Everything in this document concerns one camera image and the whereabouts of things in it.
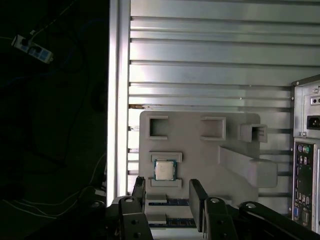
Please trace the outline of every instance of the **bolt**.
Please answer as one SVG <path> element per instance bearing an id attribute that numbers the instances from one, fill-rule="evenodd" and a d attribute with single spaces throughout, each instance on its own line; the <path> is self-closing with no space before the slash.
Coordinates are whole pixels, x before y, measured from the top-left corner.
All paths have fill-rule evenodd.
<path id="1" fill-rule="evenodd" d="M 256 208 L 256 205 L 252 204 L 252 203 L 247 203 L 245 205 L 248 209 L 255 209 Z"/>
<path id="2" fill-rule="evenodd" d="M 214 204 L 216 204 L 216 203 L 218 203 L 218 202 L 220 202 L 220 201 L 219 201 L 219 199 L 217 199 L 217 198 L 211 198 L 211 202 L 213 202 Z"/>

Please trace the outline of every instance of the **dark background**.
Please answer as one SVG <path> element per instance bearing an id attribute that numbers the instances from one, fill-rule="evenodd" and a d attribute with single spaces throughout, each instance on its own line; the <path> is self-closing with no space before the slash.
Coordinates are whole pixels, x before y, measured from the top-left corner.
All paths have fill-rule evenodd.
<path id="1" fill-rule="evenodd" d="M 70 2 L 0 0 L 0 37 L 13 39 L 17 33 L 26 37 L 41 19 L 45 26 L 44 16 L 56 17 Z M 106 152 L 109 1 L 77 0 L 58 18 L 57 24 L 33 41 L 52 51 L 53 61 L 59 66 L 75 46 L 68 35 L 79 32 L 90 21 L 79 36 L 80 46 L 65 66 L 67 71 L 72 71 L 82 65 L 83 54 L 79 50 L 82 48 L 87 64 L 76 73 L 60 70 L 52 73 L 53 62 L 41 63 L 13 49 L 12 40 L 0 39 L 0 186 L 14 184 L 6 190 L 6 196 L 3 191 L 0 193 L 1 199 L 7 198 L 9 192 L 11 197 L 24 193 L 23 199 L 32 202 L 61 202 L 89 183 L 97 161 Z M 48 72 L 52 74 L 33 76 Z M 21 76 L 33 77 L 12 81 Z M 66 148 L 65 166 L 58 170 L 55 164 L 44 159 L 62 160 Z M 105 161 L 104 157 L 98 165 L 94 185 L 102 183 Z M 52 174 L 42 174 L 52 170 L 55 170 Z M 86 189 L 83 198 L 93 197 L 94 190 Z M 76 199 L 77 196 L 58 206 L 37 207 L 48 214 L 59 214 Z M 13 200 L 9 202 L 41 214 Z M 0 201 L 0 239 L 22 238 L 51 221 Z"/>

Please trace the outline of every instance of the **black cable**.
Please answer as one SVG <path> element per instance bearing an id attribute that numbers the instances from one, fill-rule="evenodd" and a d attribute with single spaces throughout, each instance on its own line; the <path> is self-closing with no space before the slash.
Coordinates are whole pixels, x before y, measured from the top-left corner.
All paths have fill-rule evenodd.
<path id="1" fill-rule="evenodd" d="M 59 69 L 61 72 L 66 73 L 66 74 L 76 74 L 79 73 L 80 71 L 82 71 L 84 69 L 84 67 L 86 66 L 85 60 L 84 60 L 84 51 L 83 51 L 83 47 L 81 46 L 80 42 L 78 40 L 73 39 L 71 36 L 69 36 L 69 33 L 64 30 L 59 22 L 55 22 L 54 25 L 59 29 L 60 33 L 67 37 L 69 40 L 71 40 L 71 42 L 77 46 L 77 49 L 80 51 L 81 54 L 81 64 L 79 67 L 75 68 L 75 69 L 67 69 L 65 66 L 62 66 L 62 64 L 57 63 L 57 60 L 52 61 L 53 65 Z M 47 28 L 48 31 L 46 32 L 46 43 L 48 45 L 48 47 L 50 47 L 50 43 L 49 43 L 49 38 L 48 38 L 48 34 L 49 34 L 49 27 Z"/>
<path id="2" fill-rule="evenodd" d="M 66 160 L 68 157 L 68 153 L 70 150 L 70 139 L 71 139 L 71 134 L 72 134 L 72 130 L 76 124 L 77 118 L 80 114 L 80 111 L 82 109 L 82 107 L 84 106 L 85 100 L 86 100 L 86 96 L 88 94 L 88 90 L 89 90 L 89 85 L 90 85 L 90 78 L 91 78 L 91 74 L 90 74 L 90 67 L 89 67 L 89 61 L 88 61 L 88 57 L 86 54 L 86 51 L 78 37 L 77 31 L 75 30 L 74 26 L 72 24 L 70 24 L 70 30 L 73 32 L 75 39 L 73 39 L 73 37 L 71 35 L 69 35 L 67 32 L 65 32 L 65 36 L 70 39 L 79 49 L 82 57 L 83 57 L 83 62 L 85 65 L 85 69 L 86 69 L 86 74 L 87 74 L 87 81 L 85 84 L 85 89 L 84 89 L 84 93 L 83 93 L 83 97 L 81 98 L 80 101 L 80 105 L 77 108 L 74 117 L 71 121 L 71 124 L 68 128 L 68 132 L 67 132 L 67 137 L 66 137 L 66 142 L 65 142 L 65 152 L 64 152 L 64 156 L 63 159 L 61 160 L 61 164 L 58 165 L 56 168 L 52 169 L 52 170 L 48 170 L 48 171 L 42 171 L 42 170 L 30 170 L 27 171 L 28 174 L 32 174 L 32 175 L 48 175 L 48 174 L 55 174 L 57 171 L 59 171 L 59 169 L 63 168 L 66 166 Z M 36 153 L 36 155 L 38 157 L 42 157 L 44 159 L 50 160 L 50 162 L 54 162 L 52 160 L 54 160 L 53 158 L 51 158 L 50 156 L 47 156 L 43 153 L 39 153 L 39 152 L 32 152 L 33 154 Z"/>

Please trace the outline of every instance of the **electrical outlet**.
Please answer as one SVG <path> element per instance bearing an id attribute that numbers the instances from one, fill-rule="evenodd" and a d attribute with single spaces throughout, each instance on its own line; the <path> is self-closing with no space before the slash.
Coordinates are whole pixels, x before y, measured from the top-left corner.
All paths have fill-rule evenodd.
<path id="1" fill-rule="evenodd" d="M 25 39 L 23 36 L 21 35 L 17 35 L 13 41 L 12 41 L 12 46 L 25 52 L 26 54 L 29 51 L 29 55 L 40 60 L 43 63 L 49 64 L 52 60 L 53 60 L 53 53 L 51 51 L 49 51 L 48 49 L 45 49 L 44 47 L 36 44 L 36 43 L 32 43 L 31 46 L 24 46 L 22 45 L 22 40 Z M 40 51 L 36 51 L 34 48 L 31 48 L 29 50 L 30 47 L 39 47 L 41 50 Z"/>

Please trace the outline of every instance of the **screw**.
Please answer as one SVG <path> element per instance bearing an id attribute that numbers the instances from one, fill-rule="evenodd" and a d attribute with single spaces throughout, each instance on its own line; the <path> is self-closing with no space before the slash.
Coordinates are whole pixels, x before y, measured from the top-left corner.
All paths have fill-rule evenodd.
<path id="1" fill-rule="evenodd" d="M 218 202 L 220 202 L 220 201 L 219 201 L 219 199 L 217 199 L 217 198 L 211 198 L 211 202 L 213 202 L 214 204 L 216 204 L 216 203 L 218 203 Z"/>
<path id="2" fill-rule="evenodd" d="M 127 203 L 132 203 L 134 200 L 132 199 L 132 198 L 127 198 L 126 200 L 124 200 L 124 201 L 126 201 Z"/>
<path id="3" fill-rule="evenodd" d="M 90 205 L 90 208 L 97 208 L 99 206 L 100 206 L 100 203 L 96 201 Z"/>
<path id="4" fill-rule="evenodd" d="M 256 208 L 256 205 L 252 204 L 252 203 L 247 203 L 245 205 L 248 209 L 255 209 Z"/>

